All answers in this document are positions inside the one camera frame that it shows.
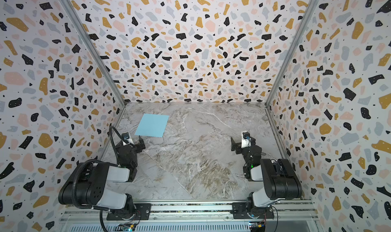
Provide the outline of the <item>aluminium corner post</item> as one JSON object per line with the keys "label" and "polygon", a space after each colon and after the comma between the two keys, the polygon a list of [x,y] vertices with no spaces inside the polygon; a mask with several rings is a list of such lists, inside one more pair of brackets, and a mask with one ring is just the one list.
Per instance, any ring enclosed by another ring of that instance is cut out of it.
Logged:
{"label": "aluminium corner post", "polygon": [[77,13],[75,12],[73,6],[71,5],[71,2],[69,0],[59,0],[60,4],[63,6],[64,10],[66,11],[67,15],[69,16],[71,22],[74,25],[74,28],[79,34],[79,37],[81,38],[82,42],[85,44],[87,50],[91,54],[93,60],[97,63],[99,69],[101,70],[107,84],[111,88],[113,95],[116,97],[118,102],[120,103],[121,107],[124,108],[126,106],[125,100],[122,98],[120,91],[116,87],[110,73],[108,72],[103,60],[101,59],[99,53],[96,51],[93,43],[90,40],[90,37],[88,33],[85,31],[81,20],[79,19]]}
{"label": "aluminium corner post", "polygon": [[302,39],[302,36],[308,26],[309,20],[310,20],[312,13],[313,13],[318,2],[319,2],[319,0],[310,0],[309,1],[308,7],[306,8],[306,11],[305,11],[303,18],[299,24],[297,32],[296,32],[295,36],[293,37],[293,41],[292,41],[292,43],[288,49],[287,55],[283,61],[282,68],[280,69],[279,73],[277,74],[275,83],[273,84],[271,92],[267,98],[267,101],[265,103],[266,108],[268,108],[272,104],[273,97],[277,94],[279,84],[283,80],[283,75],[285,74],[285,72],[288,69],[290,61],[293,58],[293,55],[296,51],[296,48],[299,46],[299,43]]}

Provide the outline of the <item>left aluminium corner post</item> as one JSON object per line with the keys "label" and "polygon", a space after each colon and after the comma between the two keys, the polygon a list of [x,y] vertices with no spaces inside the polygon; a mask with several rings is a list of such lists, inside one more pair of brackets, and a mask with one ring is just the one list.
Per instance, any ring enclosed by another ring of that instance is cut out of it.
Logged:
{"label": "left aluminium corner post", "polygon": [[99,53],[96,51],[93,43],[90,40],[90,37],[88,33],[85,31],[81,20],[79,19],[77,13],[75,12],[73,6],[71,5],[71,2],[69,0],[59,0],[60,4],[63,6],[64,10],[66,11],[67,15],[69,16],[71,22],[74,25],[74,28],[79,34],[79,37],[81,38],[82,42],[85,44],[87,50],[91,54],[93,60],[97,63],[99,69],[101,70],[107,84],[111,88],[113,95],[116,97],[118,102],[120,103],[121,107],[124,108],[126,106],[125,100],[122,98],[120,91],[116,87],[110,73],[108,72],[103,60],[101,59]]}

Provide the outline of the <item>right aluminium corner post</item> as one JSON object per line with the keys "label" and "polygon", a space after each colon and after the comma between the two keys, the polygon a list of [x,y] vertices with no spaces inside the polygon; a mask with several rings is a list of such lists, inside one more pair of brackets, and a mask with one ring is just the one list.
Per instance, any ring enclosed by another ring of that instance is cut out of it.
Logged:
{"label": "right aluminium corner post", "polygon": [[267,98],[267,101],[265,103],[266,108],[268,108],[272,104],[273,97],[277,94],[279,84],[283,80],[283,75],[285,74],[285,72],[288,69],[290,61],[293,58],[293,55],[296,51],[296,48],[299,46],[299,43],[302,39],[302,36],[308,26],[309,20],[310,20],[312,13],[313,13],[318,2],[319,2],[319,0],[310,0],[309,1],[308,7],[306,8],[306,11],[305,11],[303,18],[299,24],[297,32],[296,32],[295,36],[293,37],[293,41],[292,41],[292,43],[288,49],[287,55],[283,61],[282,68],[280,69],[279,73],[277,74],[275,83],[273,84],[271,92]]}

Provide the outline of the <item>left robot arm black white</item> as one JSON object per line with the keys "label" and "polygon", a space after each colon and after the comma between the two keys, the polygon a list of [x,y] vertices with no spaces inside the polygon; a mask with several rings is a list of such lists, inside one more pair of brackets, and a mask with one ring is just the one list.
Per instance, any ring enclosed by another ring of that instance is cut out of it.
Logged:
{"label": "left robot arm black white", "polygon": [[146,148],[142,137],[138,143],[120,141],[115,150],[118,164],[91,159],[79,163],[58,196],[60,204],[79,209],[108,212],[107,220],[147,220],[150,204],[135,204],[127,193],[106,187],[107,183],[131,183],[137,174],[137,154]]}

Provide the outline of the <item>left green circuit board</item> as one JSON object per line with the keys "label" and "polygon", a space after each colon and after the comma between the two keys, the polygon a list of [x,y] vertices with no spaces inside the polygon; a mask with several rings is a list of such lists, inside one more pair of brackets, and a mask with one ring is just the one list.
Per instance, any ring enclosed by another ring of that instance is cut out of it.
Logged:
{"label": "left green circuit board", "polygon": [[135,230],[136,230],[136,224],[135,223],[119,224],[115,228],[115,232],[135,232]]}

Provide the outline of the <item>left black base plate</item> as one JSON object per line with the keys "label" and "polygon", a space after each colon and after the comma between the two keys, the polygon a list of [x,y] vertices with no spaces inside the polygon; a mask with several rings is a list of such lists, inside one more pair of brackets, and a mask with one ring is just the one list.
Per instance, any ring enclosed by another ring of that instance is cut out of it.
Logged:
{"label": "left black base plate", "polygon": [[148,220],[151,212],[151,203],[136,203],[120,210],[111,210],[107,221],[143,221]]}

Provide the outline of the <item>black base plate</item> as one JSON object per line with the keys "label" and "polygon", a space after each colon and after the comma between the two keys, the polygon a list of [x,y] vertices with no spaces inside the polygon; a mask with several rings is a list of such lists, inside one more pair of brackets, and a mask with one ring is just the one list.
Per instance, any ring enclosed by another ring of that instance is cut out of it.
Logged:
{"label": "black base plate", "polygon": [[120,210],[111,210],[107,221],[143,221],[148,220],[151,212],[151,203],[136,203]]}
{"label": "black base plate", "polygon": [[272,208],[258,208],[250,206],[246,202],[232,203],[230,213],[234,219],[274,219]]}

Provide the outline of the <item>light blue paper sheet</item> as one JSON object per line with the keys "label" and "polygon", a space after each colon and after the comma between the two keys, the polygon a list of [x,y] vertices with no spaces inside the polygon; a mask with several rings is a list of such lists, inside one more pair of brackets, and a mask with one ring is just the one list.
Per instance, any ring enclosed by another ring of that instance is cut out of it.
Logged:
{"label": "light blue paper sheet", "polygon": [[168,120],[168,115],[144,114],[135,135],[161,138],[164,135]]}

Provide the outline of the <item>aluminium front rail frame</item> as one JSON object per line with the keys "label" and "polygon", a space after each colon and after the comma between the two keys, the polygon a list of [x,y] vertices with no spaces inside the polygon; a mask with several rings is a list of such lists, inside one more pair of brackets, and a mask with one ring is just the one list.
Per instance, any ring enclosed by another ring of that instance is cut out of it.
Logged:
{"label": "aluminium front rail frame", "polygon": [[266,223],[266,232],[321,232],[322,226],[309,200],[278,201],[272,205],[274,219],[234,219],[232,203],[243,200],[139,200],[151,203],[148,220],[107,221],[105,228],[115,232],[119,224],[135,223],[135,232],[250,232],[250,222]]}

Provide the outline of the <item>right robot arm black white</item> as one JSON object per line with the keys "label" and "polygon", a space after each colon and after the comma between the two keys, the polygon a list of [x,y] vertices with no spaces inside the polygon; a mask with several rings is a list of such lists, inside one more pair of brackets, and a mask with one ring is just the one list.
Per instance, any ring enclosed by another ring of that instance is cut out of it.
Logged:
{"label": "right robot arm black white", "polygon": [[243,132],[240,142],[231,138],[231,151],[241,155],[245,161],[244,177],[250,182],[262,182],[263,188],[252,192],[246,202],[232,203],[234,219],[273,218],[272,205],[280,200],[302,197],[302,186],[288,159],[263,158],[264,152],[256,145],[249,132]]}

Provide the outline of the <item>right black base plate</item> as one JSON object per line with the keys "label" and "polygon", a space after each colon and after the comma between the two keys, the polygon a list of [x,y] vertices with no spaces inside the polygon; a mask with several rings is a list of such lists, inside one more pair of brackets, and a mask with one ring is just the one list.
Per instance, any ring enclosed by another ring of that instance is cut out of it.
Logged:
{"label": "right black base plate", "polygon": [[232,203],[230,213],[234,219],[274,219],[272,208],[258,208],[250,206],[246,202]]}

